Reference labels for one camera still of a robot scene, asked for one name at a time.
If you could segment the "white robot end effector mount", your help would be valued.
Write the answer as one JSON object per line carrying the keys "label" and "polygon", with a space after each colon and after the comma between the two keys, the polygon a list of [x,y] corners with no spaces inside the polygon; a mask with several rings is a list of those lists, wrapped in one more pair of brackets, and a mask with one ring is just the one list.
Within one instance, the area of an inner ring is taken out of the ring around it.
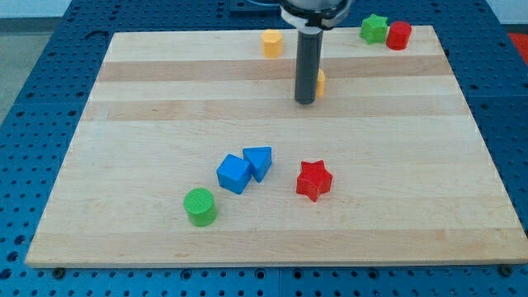
{"label": "white robot end effector mount", "polygon": [[331,30],[349,15],[354,0],[280,0],[280,15],[298,30]]}

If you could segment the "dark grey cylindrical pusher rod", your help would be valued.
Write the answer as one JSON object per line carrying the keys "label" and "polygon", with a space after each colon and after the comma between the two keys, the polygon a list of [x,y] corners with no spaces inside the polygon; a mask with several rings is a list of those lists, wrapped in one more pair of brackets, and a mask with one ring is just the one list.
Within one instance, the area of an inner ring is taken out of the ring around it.
{"label": "dark grey cylindrical pusher rod", "polygon": [[315,27],[298,31],[295,64],[295,100],[310,105],[316,99],[323,30]]}

